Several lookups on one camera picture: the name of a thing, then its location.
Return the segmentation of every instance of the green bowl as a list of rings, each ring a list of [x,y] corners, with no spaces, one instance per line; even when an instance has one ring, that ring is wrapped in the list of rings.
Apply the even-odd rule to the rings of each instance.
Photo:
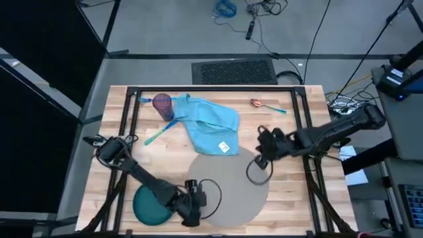
[[[161,225],[173,215],[169,209],[157,201],[153,192],[144,185],[135,192],[132,209],[138,221],[145,225]]]

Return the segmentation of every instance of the blue cable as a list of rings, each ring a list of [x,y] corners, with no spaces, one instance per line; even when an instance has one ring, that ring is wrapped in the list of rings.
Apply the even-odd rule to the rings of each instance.
[[[230,0],[219,0],[213,9],[216,17],[231,18],[237,14],[237,6]]]

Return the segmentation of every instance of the blue cloth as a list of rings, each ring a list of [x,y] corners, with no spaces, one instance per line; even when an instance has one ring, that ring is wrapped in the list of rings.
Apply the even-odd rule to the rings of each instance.
[[[196,152],[239,153],[237,111],[187,94],[174,100],[174,119],[184,124]]]

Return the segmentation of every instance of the gray concrete floor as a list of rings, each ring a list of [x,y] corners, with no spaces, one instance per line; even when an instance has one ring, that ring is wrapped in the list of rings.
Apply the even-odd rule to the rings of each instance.
[[[98,0],[87,0],[98,3]],[[218,19],[229,22],[237,30],[246,30],[250,17],[245,12],[243,0],[233,0],[238,13],[232,19]],[[326,19],[317,36],[314,54],[364,54],[385,24],[385,19],[401,1],[386,0],[336,0],[332,1]],[[116,23],[110,37],[108,50],[129,49],[133,54],[210,54],[210,53],[257,53],[258,46],[245,40],[245,35],[233,32],[228,26],[213,23],[212,8],[215,1],[200,0],[122,0]],[[262,17],[263,41],[273,52],[308,54],[314,33],[318,27],[327,0],[289,1],[285,11],[275,17]],[[423,13],[423,1],[415,2],[417,11]],[[113,3],[83,9],[96,33],[102,38]],[[253,38],[260,41],[256,25]],[[403,54],[422,39],[416,23],[408,11],[404,11],[387,28],[380,41],[371,51],[372,54]],[[208,61],[203,59],[138,60],[107,59],[98,75],[95,92],[88,116],[101,114],[110,85],[189,85],[192,84],[192,62]],[[304,74],[305,60],[293,59],[301,74]],[[276,72],[293,70],[286,60],[273,60]],[[325,92],[337,90],[345,84],[358,60],[309,61],[307,70],[308,85],[323,85]],[[358,79],[387,61],[365,60],[356,73]],[[412,70],[422,68],[421,61]],[[279,84],[296,84],[293,79],[281,78]],[[369,83],[365,81],[351,86],[346,92]],[[376,95],[374,86],[368,90]],[[84,129],[83,135],[93,135],[99,123]],[[372,147],[391,135],[387,126],[377,132],[358,132],[352,136],[352,145]],[[67,183],[58,217],[76,216],[81,205],[85,180],[89,171],[89,157],[92,149],[79,144],[71,175]],[[359,228],[362,231],[381,229],[366,210],[375,211],[377,217],[384,216],[379,205],[362,201],[354,205]],[[55,231],[63,233],[72,227]]]

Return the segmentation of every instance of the black wall panel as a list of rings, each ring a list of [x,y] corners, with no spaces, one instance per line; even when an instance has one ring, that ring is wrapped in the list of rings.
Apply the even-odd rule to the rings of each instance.
[[[0,48],[79,106],[106,53],[75,0],[2,2]]]
[[[58,211],[74,118],[0,67],[0,211]]]

